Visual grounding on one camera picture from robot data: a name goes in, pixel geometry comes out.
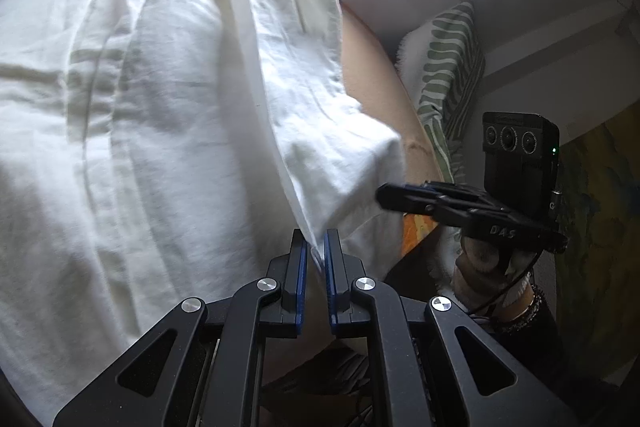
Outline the gloved right hand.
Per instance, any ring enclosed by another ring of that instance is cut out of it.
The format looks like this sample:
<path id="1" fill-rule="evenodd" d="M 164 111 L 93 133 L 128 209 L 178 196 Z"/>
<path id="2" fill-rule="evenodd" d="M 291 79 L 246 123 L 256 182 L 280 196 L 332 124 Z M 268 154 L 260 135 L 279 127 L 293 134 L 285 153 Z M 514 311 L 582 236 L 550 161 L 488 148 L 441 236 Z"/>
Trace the gloved right hand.
<path id="1" fill-rule="evenodd" d="M 456 259 L 452 288 L 454 295 L 469 311 L 484 312 L 491 306 L 504 309 L 513 305 L 525 293 L 528 276 L 520 277 L 534 254 L 503 253 L 489 244 L 463 236 L 461 251 Z"/>

